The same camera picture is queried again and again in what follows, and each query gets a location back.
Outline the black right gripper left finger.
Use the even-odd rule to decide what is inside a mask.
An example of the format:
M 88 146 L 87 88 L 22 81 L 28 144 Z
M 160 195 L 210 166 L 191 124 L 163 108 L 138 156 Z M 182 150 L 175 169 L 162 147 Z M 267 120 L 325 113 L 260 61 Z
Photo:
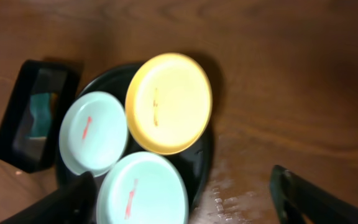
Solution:
M 96 202 L 93 175 L 85 172 L 1 224 L 85 224 L 91 222 Z

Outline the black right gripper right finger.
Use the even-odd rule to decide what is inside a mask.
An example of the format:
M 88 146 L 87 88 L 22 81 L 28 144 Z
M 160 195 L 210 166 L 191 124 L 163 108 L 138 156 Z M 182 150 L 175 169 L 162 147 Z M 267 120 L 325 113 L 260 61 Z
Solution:
M 358 223 L 358 208 L 346 203 L 290 170 L 275 165 L 270 193 L 280 223 Z

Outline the green yellow sponge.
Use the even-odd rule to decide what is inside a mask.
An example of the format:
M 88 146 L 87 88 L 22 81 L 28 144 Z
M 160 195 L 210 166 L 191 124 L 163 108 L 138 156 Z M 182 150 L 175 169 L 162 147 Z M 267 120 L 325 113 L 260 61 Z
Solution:
M 30 97 L 30 114 L 33 119 L 28 137 L 46 138 L 54 117 L 58 95 L 56 93 L 38 93 Z

